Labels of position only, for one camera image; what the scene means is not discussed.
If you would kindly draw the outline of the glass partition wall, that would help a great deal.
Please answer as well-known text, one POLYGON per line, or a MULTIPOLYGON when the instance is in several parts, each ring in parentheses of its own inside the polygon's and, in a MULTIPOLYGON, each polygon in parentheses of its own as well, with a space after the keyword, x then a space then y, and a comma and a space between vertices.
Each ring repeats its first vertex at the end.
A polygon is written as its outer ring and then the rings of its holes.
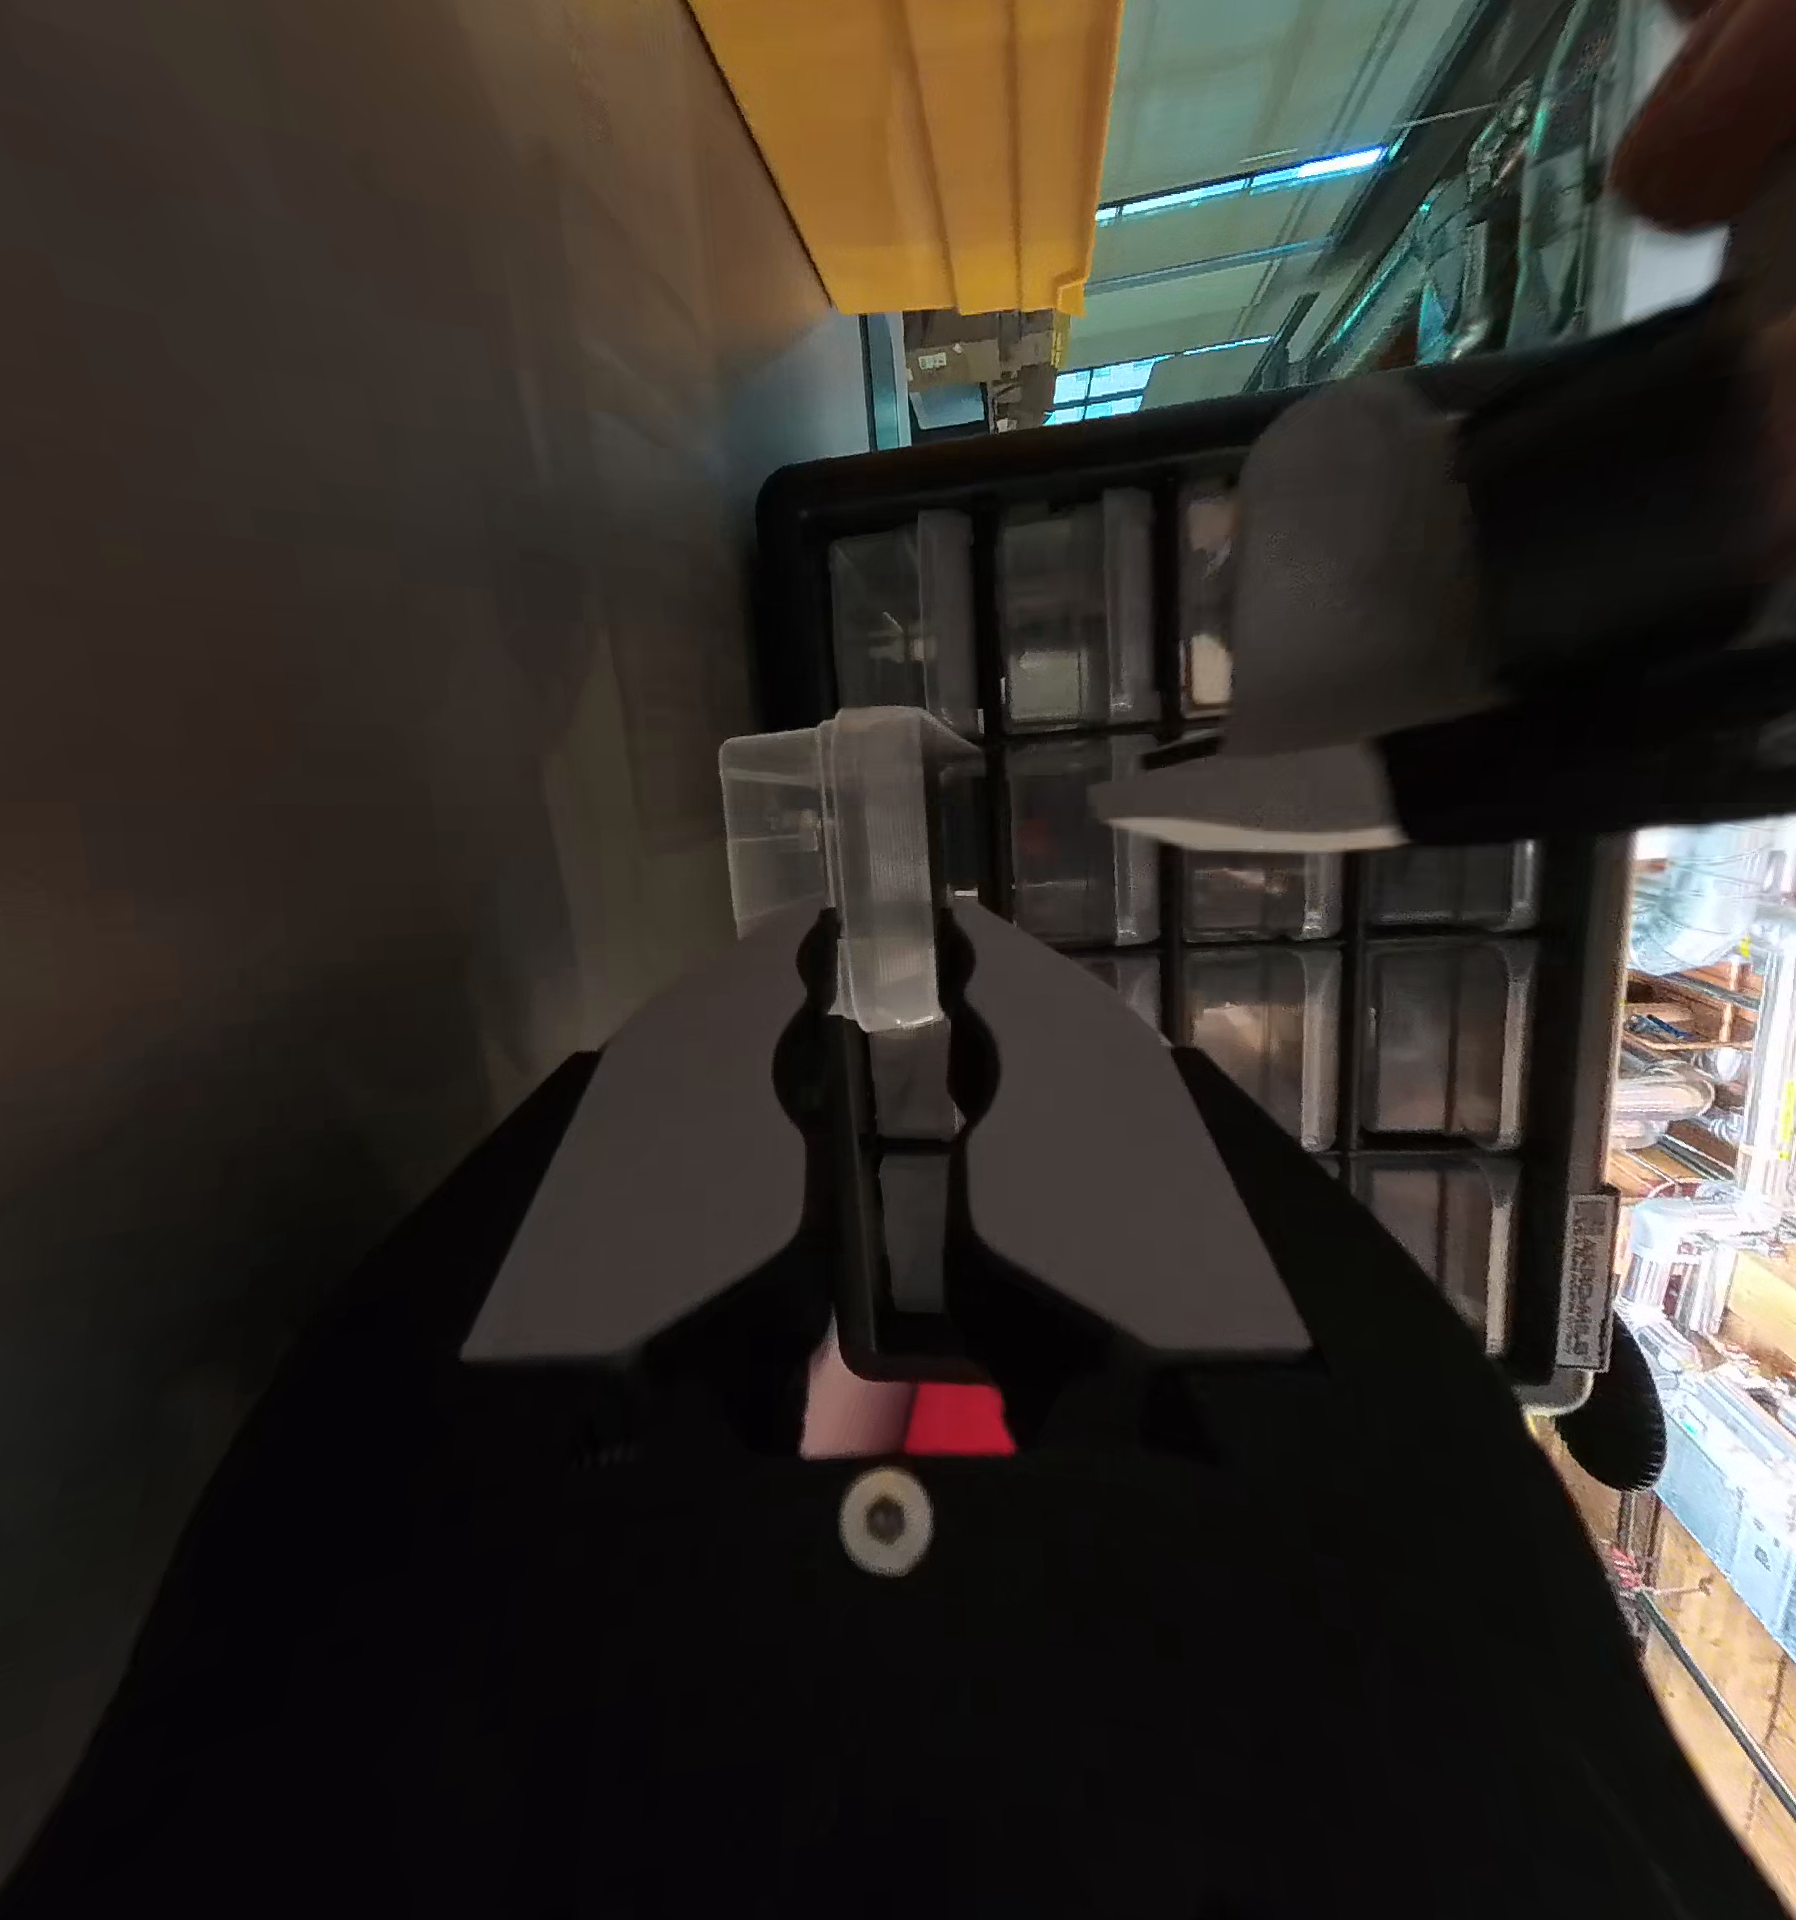
POLYGON ((1048 425, 1583 329, 1623 6, 1132 4, 1048 425))

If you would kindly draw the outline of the clear plastic drawer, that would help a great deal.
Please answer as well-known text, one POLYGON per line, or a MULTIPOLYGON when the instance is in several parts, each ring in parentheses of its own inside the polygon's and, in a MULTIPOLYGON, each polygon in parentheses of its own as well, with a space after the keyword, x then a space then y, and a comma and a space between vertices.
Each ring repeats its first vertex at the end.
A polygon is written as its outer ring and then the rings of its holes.
POLYGON ((950 829, 981 751, 924 707, 847 707, 815 727, 729 737, 717 755, 739 936, 792 908, 828 938, 819 1008, 857 1029, 876 1135, 949 1145, 950 1016, 941 921, 956 899, 950 829))

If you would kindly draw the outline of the black drawer cabinet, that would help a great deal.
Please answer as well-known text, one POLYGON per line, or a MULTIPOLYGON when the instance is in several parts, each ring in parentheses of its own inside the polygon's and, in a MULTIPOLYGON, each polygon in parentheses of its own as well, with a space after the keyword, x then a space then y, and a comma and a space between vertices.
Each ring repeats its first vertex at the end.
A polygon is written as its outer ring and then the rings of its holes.
MULTIPOLYGON (((829 542, 919 511, 950 508, 993 522, 1033 501, 1073 504, 1110 488, 1161 494, 1151 538, 1161 587, 1156 621, 1171 620, 1171 494, 1198 477, 1233 485, 1249 443, 1291 395, 1205 400, 1113 421, 1048 425, 979 441, 927 438, 781 468, 758 501, 758 687, 768 730, 832 717, 829 542)), ((1575 1415, 1607 1369, 1614 1311, 1620 1204, 1605 1186, 1605 1127, 1623 1000, 1628 853, 1589 839, 1512 839, 1539 853, 1534 1001, 1526 1112, 1512 1264, 1508 1351, 1491 1357, 1537 1415, 1575 1415)))

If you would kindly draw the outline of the person's left hand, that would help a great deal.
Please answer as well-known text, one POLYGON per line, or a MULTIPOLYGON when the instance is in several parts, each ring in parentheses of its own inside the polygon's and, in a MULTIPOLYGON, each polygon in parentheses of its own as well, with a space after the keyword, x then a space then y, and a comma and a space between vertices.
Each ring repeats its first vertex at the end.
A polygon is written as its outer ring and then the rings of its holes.
POLYGON ((1686 6, 1688 39, 1609 167, 1648 225, 1725 235, 1759 319, 1796 313, 1796 4, 1686 6))

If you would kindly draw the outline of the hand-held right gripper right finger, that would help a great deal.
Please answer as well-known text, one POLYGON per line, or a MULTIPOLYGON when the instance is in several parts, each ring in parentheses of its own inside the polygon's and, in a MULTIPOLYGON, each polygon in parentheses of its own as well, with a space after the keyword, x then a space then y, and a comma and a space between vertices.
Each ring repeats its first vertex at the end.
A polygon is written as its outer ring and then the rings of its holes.
POLYGON ((1310 1331, 1168 1043, 971 901, 958 962, 942 1305, 969 1366, 1300 1365, 1310 1331))

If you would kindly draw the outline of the yellow plastic bin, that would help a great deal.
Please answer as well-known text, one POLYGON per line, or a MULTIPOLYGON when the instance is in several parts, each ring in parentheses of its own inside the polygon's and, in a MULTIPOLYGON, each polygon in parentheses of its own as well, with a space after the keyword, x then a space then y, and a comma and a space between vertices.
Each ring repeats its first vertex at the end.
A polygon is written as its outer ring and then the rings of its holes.
POLYGON ((842 316, 1085 311, 1120 4, 692 4, 842 316))

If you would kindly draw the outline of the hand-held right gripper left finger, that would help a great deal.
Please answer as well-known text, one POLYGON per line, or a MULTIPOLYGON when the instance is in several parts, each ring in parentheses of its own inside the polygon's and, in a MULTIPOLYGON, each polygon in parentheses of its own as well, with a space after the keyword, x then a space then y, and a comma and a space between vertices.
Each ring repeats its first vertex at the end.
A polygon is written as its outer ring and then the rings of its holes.
POLYGON ((462 1340, 467 1365, 629 1365, 735 1307, 804 1216, 771 1059, 815 917, 769 917, 605 1043, 462 1340))

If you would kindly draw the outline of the black round ribbed disc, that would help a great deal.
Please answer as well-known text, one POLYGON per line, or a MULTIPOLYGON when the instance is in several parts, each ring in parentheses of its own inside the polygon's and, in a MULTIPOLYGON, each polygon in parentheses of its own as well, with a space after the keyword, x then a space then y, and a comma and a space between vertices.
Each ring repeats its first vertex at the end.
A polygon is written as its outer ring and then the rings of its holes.
POLYGON ((1618 1496, 1648 1493, 1668 1459, 1664 1408, 1630 1323, 1613 1321, 1607 1369, 1576 1409, 1575 1442, 1583 1471, 1618 1496))

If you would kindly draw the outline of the red plastic bin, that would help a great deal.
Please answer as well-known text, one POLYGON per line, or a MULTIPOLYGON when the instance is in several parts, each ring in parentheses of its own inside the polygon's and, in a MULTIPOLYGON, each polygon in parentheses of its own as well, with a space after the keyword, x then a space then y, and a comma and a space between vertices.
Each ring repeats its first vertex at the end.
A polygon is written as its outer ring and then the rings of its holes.
POLYGON ((1010 1458, 1003 1396, 988 1385, 921 1383, 902 1430, 907 1458, 1010 1458))

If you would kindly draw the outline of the metal air duct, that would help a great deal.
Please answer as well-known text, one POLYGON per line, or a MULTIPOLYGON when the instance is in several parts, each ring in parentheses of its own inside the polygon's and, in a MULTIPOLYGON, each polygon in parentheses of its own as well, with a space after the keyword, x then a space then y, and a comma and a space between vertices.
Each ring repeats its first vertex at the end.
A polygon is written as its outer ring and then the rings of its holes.
POLYGON ((1656 1497, 1796 1667, 1796 1394, 1732 1365, 1657 1393, 1656 1497))

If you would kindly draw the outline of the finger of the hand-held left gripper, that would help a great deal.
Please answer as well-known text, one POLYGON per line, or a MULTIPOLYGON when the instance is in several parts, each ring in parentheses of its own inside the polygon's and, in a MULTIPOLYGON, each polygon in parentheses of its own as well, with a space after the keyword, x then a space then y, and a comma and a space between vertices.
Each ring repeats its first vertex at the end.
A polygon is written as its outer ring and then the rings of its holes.
POLYGON ((1508 707, 1459 450, 1459 417, 1409 376, 1321 385, 1253 443, 1224 751, 1336 751, 1508 707))
POLYGON ((1095 787, 1095 815, 1191 853, 1389 853, 1412 847, 1370 743, 1242 755, 1217 735, 1149 751, 1095 787))

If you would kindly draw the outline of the silver pipe bundle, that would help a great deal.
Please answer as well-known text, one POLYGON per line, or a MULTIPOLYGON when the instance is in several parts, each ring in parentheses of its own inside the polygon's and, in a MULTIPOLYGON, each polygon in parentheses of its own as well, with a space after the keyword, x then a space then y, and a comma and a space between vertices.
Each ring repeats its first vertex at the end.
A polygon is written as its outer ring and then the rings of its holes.
POLYGON ((1796 1228, 1796 815, 1639 833, 1625 964, 1607 1143, 1686 1179, 1637 1204, 1623 1299, 1711 1340, 1796 1228))

